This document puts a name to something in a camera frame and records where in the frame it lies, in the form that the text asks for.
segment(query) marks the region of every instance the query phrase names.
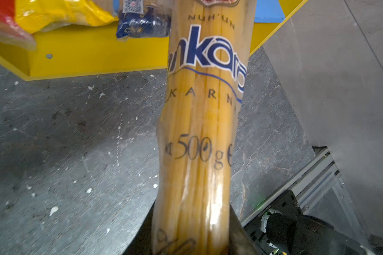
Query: yellow package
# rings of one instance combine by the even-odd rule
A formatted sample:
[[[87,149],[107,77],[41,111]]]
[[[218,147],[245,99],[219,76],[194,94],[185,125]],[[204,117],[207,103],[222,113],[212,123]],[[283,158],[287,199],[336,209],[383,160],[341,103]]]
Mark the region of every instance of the yellow package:
[[[231,165],[256,0],[175,0],[153,255],[229,254]]]
[[[28,33],[54,23],[97,27],[116,20],[90,0],[15,0],[15,21]]]

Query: spaghetti package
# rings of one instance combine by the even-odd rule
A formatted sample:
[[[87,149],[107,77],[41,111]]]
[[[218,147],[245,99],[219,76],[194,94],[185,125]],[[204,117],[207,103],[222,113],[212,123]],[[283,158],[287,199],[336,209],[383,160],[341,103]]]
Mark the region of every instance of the spaghetti package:
[[[33,50],[34,38],[14,20],[14,0],[0,0],[0,42]]]
[[[169,35],[173,0],[121,0],[118,6],[118,39]]]
[[[115,20],[91,0],[15,0],[15,21],[28,33],[69,24],[97,27]]]
[[[231,164],[256,0],[175,0],[153,254],[228,254]]]
[[[92,0],[97,6],[102,8],[104,11],[112,14],[114,17],[117,17],[117,12],[115,10],[115,1],[118,0]]]

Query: dry pasta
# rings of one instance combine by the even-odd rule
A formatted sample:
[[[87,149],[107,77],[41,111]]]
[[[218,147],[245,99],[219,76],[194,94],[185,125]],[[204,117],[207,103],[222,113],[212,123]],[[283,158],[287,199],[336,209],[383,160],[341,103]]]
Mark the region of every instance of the dry pasta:
[[[231,161],[255,0],[175,0],[153,254],[227,254]]]

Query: concrete floor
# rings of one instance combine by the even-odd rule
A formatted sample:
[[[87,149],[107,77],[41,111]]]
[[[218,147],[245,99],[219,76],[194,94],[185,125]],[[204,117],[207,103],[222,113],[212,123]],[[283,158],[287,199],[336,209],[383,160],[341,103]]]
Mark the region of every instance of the concrete floor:
[[[23,82],[0,67],[0,255],[125,250],[159,188],[165,83],[166,70]],[[314,157],[262,48],[245,90],[231,186],[240,218]]]
[[[383,237],[383,0],[309,0],[264,48],[312,145]]]

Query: blue panel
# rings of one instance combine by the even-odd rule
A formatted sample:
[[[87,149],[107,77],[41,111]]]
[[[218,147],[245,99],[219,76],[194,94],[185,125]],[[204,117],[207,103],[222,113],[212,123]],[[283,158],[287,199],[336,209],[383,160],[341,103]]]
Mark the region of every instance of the blue panel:
[[[119,13],[119,7],[120,7],[120,1],[119,0],[113,0],[113,8],[117,13]]]
[[[278,0],[257,0],[255,23],[281,23],[285,19]]]

